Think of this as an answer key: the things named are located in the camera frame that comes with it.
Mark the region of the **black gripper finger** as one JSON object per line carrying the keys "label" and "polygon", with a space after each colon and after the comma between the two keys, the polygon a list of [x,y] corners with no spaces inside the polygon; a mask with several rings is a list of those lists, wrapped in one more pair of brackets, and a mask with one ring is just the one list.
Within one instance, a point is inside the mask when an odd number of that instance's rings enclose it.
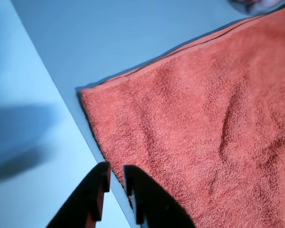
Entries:
{"label": "black gripper finger", "polygon": [[194,227],[186,210],[141,168],[125,165],[123,171],[136,224],[142,228]]}
{"label": "black gripper finger", "polygon": [[94,228],[102,219],[104,194],[110,191],[110,163],[98,163],[79,183],[48,228]]}

